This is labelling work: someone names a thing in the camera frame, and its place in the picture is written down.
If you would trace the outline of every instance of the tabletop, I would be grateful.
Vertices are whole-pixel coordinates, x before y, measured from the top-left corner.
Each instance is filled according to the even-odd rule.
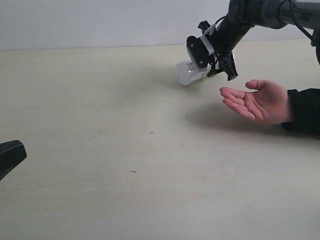
[[[257,125],[219,88],[320,88],[307,40],[243,42],[239,77],[179,84],[185,46],[0,52],[1,240],[318,240],[319,140]]]

